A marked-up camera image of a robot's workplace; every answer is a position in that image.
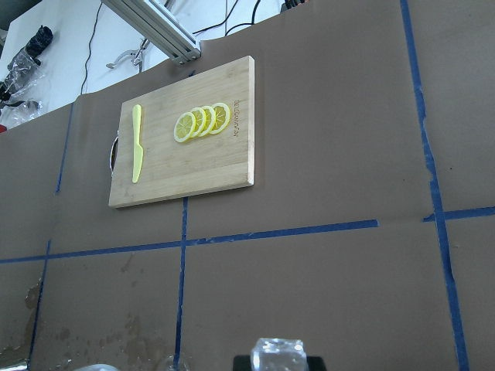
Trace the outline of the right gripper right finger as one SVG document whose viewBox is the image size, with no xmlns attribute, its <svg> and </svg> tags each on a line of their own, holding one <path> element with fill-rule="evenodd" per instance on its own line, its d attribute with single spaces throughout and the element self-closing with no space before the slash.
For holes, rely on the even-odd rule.
<svg viewBox="0 0 495 371">
<path fill-rule="evenodd" d="M 325 361 L 321 356 L 308 356 L 306 362 L 308 371 L 327 371 Z"/>
</svg>

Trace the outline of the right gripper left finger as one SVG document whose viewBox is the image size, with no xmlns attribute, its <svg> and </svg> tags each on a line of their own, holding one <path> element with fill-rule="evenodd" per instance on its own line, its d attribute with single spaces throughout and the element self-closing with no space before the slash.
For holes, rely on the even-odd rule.
<svg viewBox="0 0 495 371">
<path fill-rule="evenodd" d="M 249 355 L 236 355 L 233 358 L 233 371 L 252 371 L 251 357 Z"/>
</svg>

